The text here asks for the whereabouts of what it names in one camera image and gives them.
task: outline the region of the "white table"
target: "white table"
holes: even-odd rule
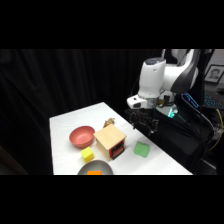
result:
[[[85,165],[80,149],[69,141],[70,133],[80,126],[91,126],[95,131],[103,128],[104,122],[115,118],[115,126],[126,135],[126,149],[114,161],[108,162],[96,147],[96,140],[90,146],[95,160],[103,160],[111,166],[115,175],[191,175],[184,167],[162,151],[113,111],[105,103],[86,107],[71,113],[50,118],[53,169],[55,175],[76,175]],[[147,158],[134,154],[136,142],[150,146]]]

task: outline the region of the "wooden box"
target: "wooden box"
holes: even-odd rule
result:
[[[96,132],[94,136],[97,148],[108,161],[118,157],[124,151],[124,142],[127,136],[113,124]]]

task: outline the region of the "black background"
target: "black background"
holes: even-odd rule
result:
[[[0,145],[29,174],[53,174],[49,118],[100,102],[123,116],[143,61],[161,52],[1,49]]]

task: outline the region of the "red bowl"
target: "red bowl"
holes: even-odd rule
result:
[[[77,148],[84,149],[90,146],[94,140],[95,130],[89,126],[83,126],[75,129],[70,134],[70,142]]]

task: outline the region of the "blue light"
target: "blue light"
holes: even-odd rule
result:
[[[173,118],[175,116],[174,112],[173,112],[173,108],[170,109],[170,112],[168,114],[168,117]]]
[[[195,100],[191,97],[190,94],[184,93],[183,96],[185,96],[186,100],[195,108],[198,108],[199,105],[195,102]]]

